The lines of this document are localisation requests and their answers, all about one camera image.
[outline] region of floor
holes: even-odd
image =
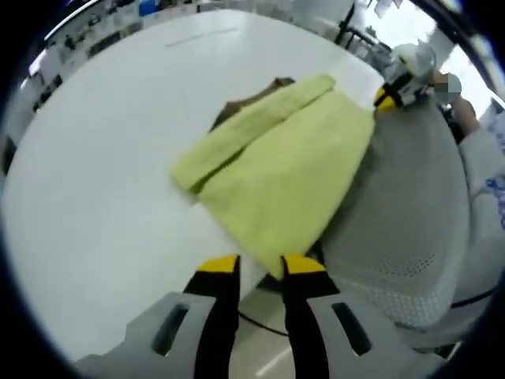
[[[284,305],[277,294],[256,289],[240,306],[255,321],[286,332]],[[293,354],[287,337],[278,336],[240,319],[230,359],[230,379],[295,378]]]

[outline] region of yellow-green cloth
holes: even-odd
[[[202,204],[277,278],[280,256],[304,253],[319,238],[372,136],[372,112],[334,83],[320,75],[245,108],[171,173],[185,190],[199,191]]]

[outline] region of yellow-green towel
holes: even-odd
[[[280,256],[304,253],[319,238],[372,136],[372,112],[334,83],[320,75],[245,108],[172,170],[277,278]]]

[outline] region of folded towel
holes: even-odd
[[[277,278],[280,256],[304,253],[319,238],[372,136],[372,112],[334,84],[320,75],[246,107],[172,171]]]

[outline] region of white tabletop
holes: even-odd
[[[330,71],[357,100],[380,76],[333,43],[238,11],[166,22],[75,72],[28,128],[2,198],[14,273],[69,359],[102,354],[126,324],[184,288],[233,239],[168,170],[230,99],[275,77]],[[248,263],[242,296],[263,272]]]

